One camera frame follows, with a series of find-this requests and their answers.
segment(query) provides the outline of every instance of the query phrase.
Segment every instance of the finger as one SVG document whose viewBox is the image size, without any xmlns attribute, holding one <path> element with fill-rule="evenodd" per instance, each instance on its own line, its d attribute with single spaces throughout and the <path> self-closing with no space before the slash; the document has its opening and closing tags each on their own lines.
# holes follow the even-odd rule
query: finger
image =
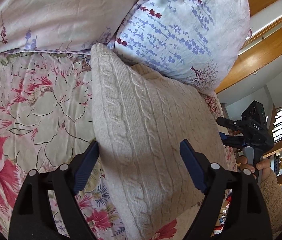
<svg viewBox="0 0 282 240">
<path fill-rule="evenodd" d="M 258 170 L 267 169 L 267 168 L 270 168 L 270 166 L 271 166 L 271 162 L 269 159 L 264 159 L 261 162 L 256 164 L 256 168 Z"/>
<path fill-rule="evenodd" d="M 244 169 L 248 169 L 250 170 L 252 173 L 254 173 L 256 171 L 255 167 L 249 165 L 249 164 L 241 164 L 240 165 L 240 169 L 244 170 Z"/>
<path fill-rule="evenodd" d="M 241 163 L 241 164 L 247 164 L 248 159 L 245 156 L 240 156 L 238 158 L 236 158 L 237 163 Z"/>
</svg>

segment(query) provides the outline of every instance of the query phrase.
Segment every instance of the hand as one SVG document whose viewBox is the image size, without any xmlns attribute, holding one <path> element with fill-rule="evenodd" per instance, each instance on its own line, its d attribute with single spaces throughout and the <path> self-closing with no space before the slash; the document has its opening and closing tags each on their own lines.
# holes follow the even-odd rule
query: hand
<svg viewBox="0 0 282 240">
<path fill-rule="evenodd" d="M 256 169 L 252 166 L 247 164 L 248 160 L 246 157 L 241 156 L 237 158 L 237 163 L 241 163 L 240 169 L 249 169 L 252 173 L 256 171 Z M 261 162 L 256 164 L 256 168 L 260 171 L 262 170 L 262 177 L 261 182 L 263 182 L 265 179 L 267 179 L 270 175 L 271 168 L 270 168 L 270 160 L 268 158 L 262 160 Z"/>
</svg>

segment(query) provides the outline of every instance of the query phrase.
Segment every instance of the fuzzy jacket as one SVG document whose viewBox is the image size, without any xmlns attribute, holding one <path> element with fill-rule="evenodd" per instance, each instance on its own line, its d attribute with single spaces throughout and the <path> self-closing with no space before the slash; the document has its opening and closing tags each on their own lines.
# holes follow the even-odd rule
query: fuzzy jacket
<svg viewBox="0 0 282 240">
<path fill-rule="evenodd" d="M 276 175 L 273 171 L 261 183 L 260 190 L 270 216 L 273 239 L 276 239 L 282 231 L 282 189 L 278 185 Z"/>
</svg>

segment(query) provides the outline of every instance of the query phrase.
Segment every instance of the pillow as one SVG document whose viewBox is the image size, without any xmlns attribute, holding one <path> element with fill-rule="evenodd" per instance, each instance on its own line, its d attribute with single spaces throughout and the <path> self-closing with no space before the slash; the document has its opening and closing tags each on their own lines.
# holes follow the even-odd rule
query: pillow
<svg viewBox="0 0 282 240">
<path fill-rule="evenodd" d="M 0 0 L 0 52 L 70 53 L 108 43 L 138 0 Z"/>
<path fill-rule="evenodd" d="M 154 233 L 201 201 L 182 161 L 188 139 L 227 167 L 216 122 L 198 91 L 142 64 L 128 67 L 104 45 L 91 49 L 92 119 L 109 193 L 127 238 Z"/>
<path fill-rule="evenodd" d="M 228 74 L 249 32 L 248 0 L 139 0 L 116 36 L 130 65 L 211 93 Z"/>
</svg>

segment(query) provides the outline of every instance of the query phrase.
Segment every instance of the window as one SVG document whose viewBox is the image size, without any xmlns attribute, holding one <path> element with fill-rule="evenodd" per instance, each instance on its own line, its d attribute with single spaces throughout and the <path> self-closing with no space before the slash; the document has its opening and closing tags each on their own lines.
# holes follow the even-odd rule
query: window
<svg viewBox="0 0 282 240">
<path fill-rule="evenodd" d="M 282 140 L 282 108 L 277 110 L 277 115 L 275 116 L 274 129 L 272 130 L 272 136 L 275 142 Z"/>
</svg>

